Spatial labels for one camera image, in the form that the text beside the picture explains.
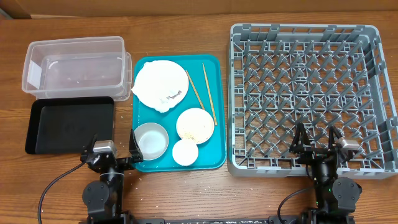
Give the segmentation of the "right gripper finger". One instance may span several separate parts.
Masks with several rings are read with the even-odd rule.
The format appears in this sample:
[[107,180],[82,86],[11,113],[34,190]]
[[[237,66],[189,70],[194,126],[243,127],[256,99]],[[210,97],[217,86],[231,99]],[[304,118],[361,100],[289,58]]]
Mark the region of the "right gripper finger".
[[311,142],[308,138],[305,126],[303,123],[296,125],[295,136],[289,147],[289,152],[292,153],[304,153],[309,151],[311,148]]
[[328,135],[328,147],[330,149],[341,147],[341,143],[338,142],[340,138],[342,138],[342,135],[338,131],[338,129],[335,126],[330,126]]

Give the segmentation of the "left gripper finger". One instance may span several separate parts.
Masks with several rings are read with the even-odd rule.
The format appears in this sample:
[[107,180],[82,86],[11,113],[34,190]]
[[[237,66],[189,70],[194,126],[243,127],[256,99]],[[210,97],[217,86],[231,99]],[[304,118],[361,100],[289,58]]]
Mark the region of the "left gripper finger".
[[97,134],[94,134],[93,137],[89,140],[89,143],[83,148],[82,155],[88,155],[93,152],[96,140]]
[[130,131],[130,137],[129,137],[129,152],[131,154],[131,157],[133,159],[142,159],[142,152],[139,148],[139,145],[137,143],[136,136],[134,134],[134,130],[131,129]]

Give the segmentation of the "grey-green bowl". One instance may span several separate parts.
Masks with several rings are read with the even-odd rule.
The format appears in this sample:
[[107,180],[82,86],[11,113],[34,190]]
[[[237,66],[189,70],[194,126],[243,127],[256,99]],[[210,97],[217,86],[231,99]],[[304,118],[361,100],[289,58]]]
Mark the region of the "grey-green bowl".
[[134,134],[145,161],[159,158],[168,148],[169,135],[157,123],[144,123],[134,130]]

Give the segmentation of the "small white cup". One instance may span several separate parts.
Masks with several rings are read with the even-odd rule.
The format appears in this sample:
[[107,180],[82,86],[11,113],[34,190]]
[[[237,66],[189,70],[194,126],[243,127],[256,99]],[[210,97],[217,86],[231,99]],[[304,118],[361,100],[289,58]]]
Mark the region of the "small white cup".
[[174,161],[181,166],[190,166],[198,158],[198,147],[191,139],[181,139],[172,149]]

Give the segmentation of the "pink bowl with rice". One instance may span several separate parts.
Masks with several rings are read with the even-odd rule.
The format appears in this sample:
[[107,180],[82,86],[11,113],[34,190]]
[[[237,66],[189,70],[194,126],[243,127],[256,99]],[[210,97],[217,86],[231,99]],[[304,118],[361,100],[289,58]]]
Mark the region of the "pink bowl with rice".
[[200,108],[187,109],[177,118],[178,136],[181,139],[191,139],[195,144],[207,142],[213,135],[214,129],[213,118]]

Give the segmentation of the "wooden chopstick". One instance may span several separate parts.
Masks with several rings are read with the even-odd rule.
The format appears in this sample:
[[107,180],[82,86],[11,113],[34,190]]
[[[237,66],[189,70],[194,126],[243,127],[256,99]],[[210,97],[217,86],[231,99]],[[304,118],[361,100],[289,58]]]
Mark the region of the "wooden chopstick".
[[196,87],[195,87],[195,85],[194,85],[194,82],[193,82],[193,80],[192,80],[192,78],[191,78],[191,76],[190,76],[190,74],[189,74],[189,72],[188,72],[187,70],[186,70],[186,74],[187,74],[187,77],[188,77],[188,79],[189,79],[189,81],[190,81],[190,84],[191,84],[191,86],[192,86],[192,88],[193,88],[193,91],[194,91],[194,93],[195,93],[195,95],[196,95],[196,97],[197,97],[197,100],[198,100],[198,102],[199,102],[201,108],[202,108],[203,110],[205,110],[205,107],[204,107],[204,105],[203,105],[203,102],[202,102],[202,100],[201,100],[201,98],[200,98],[200,96],[199,96],[199,94],[198,94],[198,92],[197,92],[197,89],[196,89]]
[[205,77],[206,88],[207,88],[207,91],[208,91],[208,97],[209,97],[209,101],[210,101],[211,111],[212,111],[212,115],[213,115],[213,121],[214,121],[215,126],[217,126],[218,122],[217,122],[217,118],[216,118],[216,114],[215,114],[215,109],[214,109],[214,105],[213,105],[213,99],[212,99],[212,95],[211,95],[210,85],[209,85],[209,82],[208,82],[208,77],[207,77],[206,68],[205,68],[205,64],[204,63],[202,63],[202,67],[203,67],[203,73],[204,73],[204,77]]

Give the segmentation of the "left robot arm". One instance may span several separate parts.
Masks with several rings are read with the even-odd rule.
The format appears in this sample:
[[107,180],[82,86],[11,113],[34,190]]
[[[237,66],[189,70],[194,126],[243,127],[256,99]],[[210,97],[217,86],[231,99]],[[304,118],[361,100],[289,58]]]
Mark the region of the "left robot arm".
[[89,183],[82,193],[88,210],[87,223],[137,223],[129,211],[123,210],[124,173],[143,161],[134,131],[130,131],[129,157],[118,158],[112,140],[90,140],[80,160],[99,173],[99,180]]

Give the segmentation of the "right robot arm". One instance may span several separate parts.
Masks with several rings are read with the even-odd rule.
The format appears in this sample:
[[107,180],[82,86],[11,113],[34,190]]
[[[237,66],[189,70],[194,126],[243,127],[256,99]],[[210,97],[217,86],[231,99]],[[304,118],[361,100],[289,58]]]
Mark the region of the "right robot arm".
[[294,223],[354,223],[351,214],[362,187],[353,179],[340,177],[337,171],[341,163],[359,152],[359,143],[346,139],[335,126],[330,126],[328,147],[317,148],[307,136],[304,124],[299,123],[289,151],[298,155],[298,164],[310,170],[317,205],[302,212]]

